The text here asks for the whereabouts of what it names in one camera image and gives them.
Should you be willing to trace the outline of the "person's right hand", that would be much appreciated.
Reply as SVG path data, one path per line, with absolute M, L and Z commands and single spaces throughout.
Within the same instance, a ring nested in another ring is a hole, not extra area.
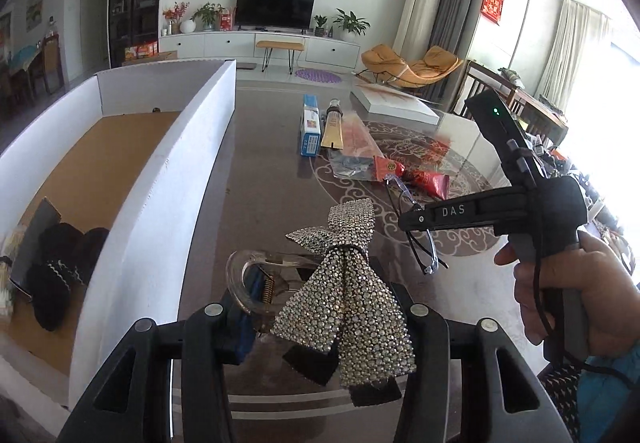
M 589 324 L 592 356 L 616 357 L 639 341 L 639 289 L 615 253 L 585 229 L 579 229 L 579 247 L 541 260 L 542 289 L 575 289 L 582 295 Z M 498 265 L 513 263 L 514 299 L 520 304 L 526 338 L 540 345 L 546 337 L 536 311 L 532 263 L 521 262 L 511 245 L 495 255 Z

